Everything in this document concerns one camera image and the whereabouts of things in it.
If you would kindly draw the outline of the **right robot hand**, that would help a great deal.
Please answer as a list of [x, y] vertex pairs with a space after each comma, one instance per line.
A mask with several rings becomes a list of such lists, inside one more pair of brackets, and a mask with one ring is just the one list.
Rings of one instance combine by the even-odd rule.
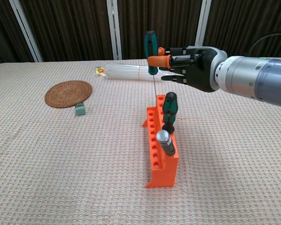
[[214, 92], [219, 89], [215, 81], [216, 68], [228, 55], [225, 51], [210, 46], [187, 46], [153, 50], [145, 47], [145, 57], [149, 68], [169, 71], [163, 75], [163, 81], [185, 84], [203, 92]]

